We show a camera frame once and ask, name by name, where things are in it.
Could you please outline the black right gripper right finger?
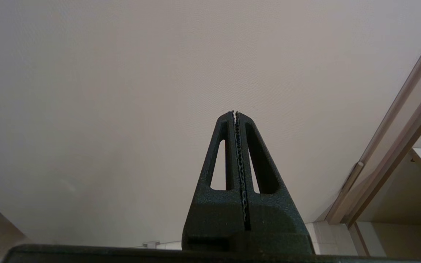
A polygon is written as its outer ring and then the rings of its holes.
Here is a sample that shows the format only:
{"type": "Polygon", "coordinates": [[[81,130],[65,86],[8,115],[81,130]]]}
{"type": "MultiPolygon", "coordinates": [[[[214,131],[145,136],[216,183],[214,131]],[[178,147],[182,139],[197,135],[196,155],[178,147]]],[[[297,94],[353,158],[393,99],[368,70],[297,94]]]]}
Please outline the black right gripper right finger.
{"type": "Polygon", "coordinates": [[[237,113],[237,157],[244,230],[237,249],[313,253],[310,235],[255,122],[237,113]]]}

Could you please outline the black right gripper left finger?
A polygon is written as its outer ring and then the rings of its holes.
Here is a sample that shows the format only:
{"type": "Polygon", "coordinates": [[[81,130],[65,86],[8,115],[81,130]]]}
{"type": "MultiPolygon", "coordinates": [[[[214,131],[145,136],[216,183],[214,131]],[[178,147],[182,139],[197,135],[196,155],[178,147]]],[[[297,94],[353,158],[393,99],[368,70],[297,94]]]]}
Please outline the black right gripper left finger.
{"type": "Polygon", "coordinates": [[[232,237],[245,230],[243,190],[232,112],[215,124],[182,232],[182,249],[228,251],[232,237]],[[221,142],[224,142],[224,190],[211,187],[221,142]]]}

